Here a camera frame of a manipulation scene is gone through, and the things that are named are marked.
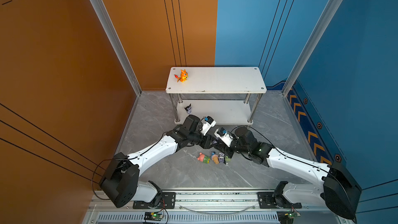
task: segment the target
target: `white robot base segment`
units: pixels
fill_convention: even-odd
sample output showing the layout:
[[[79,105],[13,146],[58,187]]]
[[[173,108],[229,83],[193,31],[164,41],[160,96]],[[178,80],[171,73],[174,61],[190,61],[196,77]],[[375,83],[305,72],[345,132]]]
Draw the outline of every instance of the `white robot base segment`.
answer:
[[[330,166],[291,155],[272,144],[258,142],[246,127],[238,127],[234,134],[224,128],[217,129],[213,137],[207,132],[215,123],[211,117],[201,122],[197,116],[189,115],[182,125],[167,132],[155,144],[128,155],[116,154],[99,182],[101,189],[118,208],[129,201],[157,206],[162,190],[153,182],[141,182],[138,178],[162,158],[188,145],[200,145],[203,149],[213,147],[230,158],[235,152],[245,153],[252,162],[290,172],[311,183],[293,185],[281,181],[270,200],[276,207],[312,203],[327,206],[335,214],[355,220],[362,189],[344,165],[334,162]]]

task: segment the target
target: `black diagonal line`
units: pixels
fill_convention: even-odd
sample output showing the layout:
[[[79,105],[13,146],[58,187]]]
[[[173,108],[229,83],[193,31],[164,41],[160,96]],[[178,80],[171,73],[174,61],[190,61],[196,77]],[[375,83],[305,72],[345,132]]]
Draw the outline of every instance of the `black diagonal line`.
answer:
[[[275,10],[274,18],[272,19],[271,27],[269,28],[269,32],[268,32],[268,36],[267,36],[267,40],[266,40],[266,44],[264,45],[263,53],[262,53],[262,55],[261,55],[260,62],[258,63],[258,67],[259,67],[259,68],[260,68],[261,61],[262,61],[262,59],[263,59],[263,56],[264,56],[264,51],[266,50],[266,47],[267,47],[267,42],[268,42],[269,34],[271,33],[272,25],[273,25],[273,22],[274,22],[274,20],[275,20],[275,17],[276,17],[276,12],[278,11],[278,8],[279,8],[279,3],[280,3],[280,2],[281,2],[281,0],[279,0],[279,1],[278,1],[278,6],[276,6],[276,10]]]
[[[164,0],[164,7],[166,9],[166,16],[167,16],[167,23],[169,25],[169,32],[170,32],[170,40],[172,41],[172,48],[173,48],[173,56],[174,56],[174,63],[177,66],[177,62],[176,62],[176,54],[174,53],[174,45],[173,45],[173,38],[172,38],[172,31],[170,29],[170,22],[169,22],[169,15],[167,14],[167,6],[166,6],[166,0]]]
[[[187,56],[185,54],[185,43],[184,43],[184,32],[182,30],[182,18],[181,18],[181,7],[180,7],[180,0],[178,0],[178,8],[180,9],[180,22],[181,22],[181,33],[182,33],[182,45],[184,47],[184,58],[185,58],[185,67],[187,66]]]
[[[373,210],[368,210],[368,211],[361,211],[361,212],[356,212],[356,214],[372,212],[372,211],[378,211],[378,210],[384,210],[384,209],[390,209],[390,208],[398,208],[398,206],[388,207],[388,208],[379,208],[379,209],[373,209]]]
[[[27,136],[28,138],[30,138],[30,139],[36,141],[37,143],[39,143],[39,144],[41,144],[41,145],[43,145],[43,146],[49,148],[50,150],[52,150],[52,151],[54,151],[54,152],[57,152],[57,153],[60,154],[61,156],[66,157],[66,158],[69,159],[70,161],[73,161],[73,162],[77,163],[78,165],[80,165],[80,166],[82,166],[82,167],[88,169],[88,170],[91,171],[91,172],[94,172],[92,169],[87,168],[87,167],[85,167],[84,165],[82,165],[82,164],[80,164],[80,163],[74,161],[73,159],[71,159],[71,158],[65,156],[64,154],[62,154],[61,152],[58,152],[58,151],[54,150],[53,148],[49,147],[48,145],[43,144],[42,142],[38,141],[37,139],[35,139],[35,138],[29,136],[28,134],[26,134],[26,133],[24,133],[24,132],[18,130],[17,128],[15,128],[15,127],[13,127],[13,126],[7,124],[6,122],[4,122],[4,121],[2,121],[2,120],[0,120],[0,122],[2,122],[3,124],[5,124],[5,125],[8,126],[8,127],[11,127],[12,129],[16,130],[17,132],[22,133],[23,135],[25,135],[25,136]]]
[[[181,52],[180,52],[180,43],[178,42],[178,33],[177,33],[177,24],[176,24],[176,14],[174,13],[173,0],[172,0],[172,8],[173,8],[173,17],[174,17],[174,27],[176,28],[178,55],[180,56],[180,64],[181,64],[181,66],[182,66],[182,62],[181,62]]]
[[[7,109],[8,111],[12,112],[13,114],[17,115],[18,117],[22,118],[24,121],[28,122],[29,124],[31,124],[32,126],[36,127],[37,129],[39,129],[40,131],[46,133],[48,136],[52,137],[53,139],[55,139],[56,141],[60,142],[61,144],[63,144],[64,146],[68,147],[69,149],[71,149],[72,151],[76,152],[77,154],[79,154],[80,156],[86,158],[88,161],[92,162],[93,164],[97,165],[95,162],[91,161],[90,159],[88,159],[87,157],[83,156],[82,154],[80,154],[79,152],[75,151],[74,149],[72,149],[71,147],[67,146],[65,143],[61,142],[59,139],[55,138],[54,136],[50,135],[48,132],[45,132],[43,129],[41,129],[40,127],[36,126],[35,124],[33,124],[32,122],[30,122],[29,120],[27,120],[26,118],[22,117],[21,115],[17,114],[16,112],[12,111],[10,108],[6,107],[5,105],[3,105],[2,103],[0,103],[0,105],[2,107],[4,107],[5,109]]]
[[[381,185],[384,185],[384,184],[387,184],[387,183],[392,183],[392,182],[395,182],[395,181],[398,181],[398,179],[391,180],[391,181],[388,181],[388,182],[385,182],[385,183],[381,183],[381,184],[377,184],[377,185],[374,185],[374,186],[371,186],[371,187],[367,187],[367,188],[363,189],[362,191],[364,191],[366,189],[371,189],[371,188],[374,188],[374,187],[377,187],[377,186],[381,186]]]
[[[363,201],[359,201],[359,202],[367,202],[367,201],[370,201],[370,200],[380,199],[380,198],[384,198],[384,197],[390,197],[390,196],[393,196],[393,195],[398,195],[398,193],[390,194],[390,195],[383,195],[382,197],[375,197],[375,198],[371,198],[371,199],[367,199],[367,200],[363,200]]]
[[[281,23],[282,16],[283,16],[283,12],[285,11],[287,1],[288,1],[288,0],[286,0],[285,6],[283,7],[282,14],[281,14],[281,18],[279,18],[278,25],[276,26],[275,34],[274,34],[274,37],[272,38],[271,45],[269,46],[269,50],[268,50],[266,62],[264,63],[264,67],[263,67],[263,69],[261,70],[261,74],[264,72],[264,68],[266,67],[266,63],[267,63],[267,59],[268,59],[268,56],[269,56],[269,52],[271,51],[272,44],[273,44],[273,42],[274,42],[274,40],[275,40],[276,32],[278,32],[279,24]]]
[[[269,61],[268,68],[267,68],[267,71],[266,71],[266,75],[264,76],[264,79],[265,79],[266,76],[267,76],[268,69],[269,69],[269,66],[271,65],[273,55],[275,54],[276,48],[278,47],[279,40],[281,40],[281,36],[282,36],[283,29],[285,28],[285,25],[286,25],[286,22],[287,22],[287,18],[289,17],[290,10],[292,9],[292,6],[293,6],[293,3],[294,3],[294,2],[295,2],[295,0],[293,0],[292,4],[291,4],[291,6],[290,6],[289,12],[287,13],[287,17],[286,17],[285,23],[283,24],[283,28],[282,28],[281,34],[279,35],[279,38],[278,38],[278,42],[276,42],[276,46],[275,46],[274,52],[272,53],[271,60]]]
[[[78,175],[78,176],[80,176],[80,177],[86,178],[88,181],[91,181],[91,179],[89,179],[89,178],[87,178],[87,177],[85,177],[85,176],[82,176],[81,174],[78,174],[78,173],[76,173],[76,172],[73,172],[73,171],[71,171],[70,169],[67,169],[67,168],[65,168],[65,167],[63,167],[63,166],[61,166],[61,165],[59,165],[59,164],[57,164],[57,163],[54,163],[54,162],[52,162],[52,161],[50,161],[50,160],[48,160],[48,159],[45,159],[45,158],[42,157],[42,156],[39,156],[39,155],[37,155],[37,154],[34,154],[33,152],[30,152],[30,151],[28,151],[27,149],[24,149],[24,148],[22,148],[22,147],[20,147],[20,146],[17,146],[16,144],[13,144],[13,143],[11,143],[11,142],[9,142],[9,141],[3,139],[3,138],[0,138],[0,140],[4,141],[4,142],[6,142],[6,143],[9,143],[9,144],[11,144],[11,145],[13,145],[13,146],[15,146],[15,147],[17,147],[17,148],[20,148],[21,150],[26,151],[26,152],[28,152],[28,153],[30,153],[30,154],[32,154],[32,155],[35,155],[36,157],[39,157],[39,158],[41,158],[41,159],[43,159],[43,160],[46,160],[47,162],[50,162],[50,163],[52,163],[52,164],[54,164],[54,165],[56,165],[56,166],[58,166],[58,167],[61,167],[61,168],[65,169],[65,170],[67,170],[67,171],[69,171],[69,172],[72,172],[72,173],[74,173],[74,174],[76,174],[76,175]]]

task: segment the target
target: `orange wall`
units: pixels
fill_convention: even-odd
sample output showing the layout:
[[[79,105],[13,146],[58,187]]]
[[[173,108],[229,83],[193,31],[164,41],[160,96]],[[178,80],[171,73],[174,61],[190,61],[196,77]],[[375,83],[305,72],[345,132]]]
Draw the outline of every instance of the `orange wall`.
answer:
[[[103,1],[143,90],[172,66],[214,66],[217,0]]]
[[[111,158],[135,94],[89,0],[0,0],[0,103],[96,163]],[[0,120],[95,165],[0,106]],[[0,123],[0,138],[92,172]],[[80,223],[90,181],[0,140],[2,223]]]

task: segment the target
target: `toy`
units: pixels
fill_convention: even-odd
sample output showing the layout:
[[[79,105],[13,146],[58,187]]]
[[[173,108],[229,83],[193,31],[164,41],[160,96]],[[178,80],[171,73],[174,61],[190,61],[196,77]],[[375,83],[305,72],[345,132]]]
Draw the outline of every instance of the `toy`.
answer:
[[[199,157],[198,157],[199,161],[204,162],[204,163],[209,163],[210,158],[208,156],[206,156],[203,153],[199,153],[199,154],[200,154]]]
[[[219,153],[220,154],[220,156],[218,156],[218,161],[220,162],[220,163],[225,163],[225,154],[224,153],[222,153],[222,152],[220,152]]]
[[[219,164],[220,162],[218,161],[218,156],[216,155],[215,152],[211,152],[211,159],[216,163]]]
[[[185,111],[187,112],[187,114],[190,114],[192,112],[192,107],[191,104],[187,107],[184,107]]]
[[[186,70],[181,70],[181,77],[178,77],[177,75],[174,75],[177,78],[177,82],[185,82],[188,78],[188,73],[186,72]]]

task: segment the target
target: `floor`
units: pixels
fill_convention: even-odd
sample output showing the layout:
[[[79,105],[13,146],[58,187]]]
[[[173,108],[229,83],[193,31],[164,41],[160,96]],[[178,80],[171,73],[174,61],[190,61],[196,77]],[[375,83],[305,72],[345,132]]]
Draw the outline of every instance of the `floor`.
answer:
[[[240,99],[245,95],[217,95],[199,94],[182,95],[182,99]],[[250,97],[253,105],[255,96]],[[160,139],[163,132],[175,127],[174,114],[170,97],[166,92],[144,91],[138,100],[127,134],[121,144],[120,151],[124,154],[141,150]],[[232,130],[235,126],[223,126]],[[293,155],[311,159],[311,154],[302,139],[296,135],[290,121],[283,98],[280,92],[267,91],[261,98],[254,115],[253,127],[280,149]],[[214,133],[218,126],[210,129]],[[253,132],[260,142],[266,142],[257,133]],[[151,168],[140,177],[140,181],[151,180],[162,189],[176,187],[261,187],[274,189],[280,181],[292,183],[308,183],[288,172],[268,168],[247,161],[235,154],[228,164],[218,164],[210,161],[209,164],[199,162],[199,152],[206,155],[211,150],[200,146],[185,147],[170,155]]]

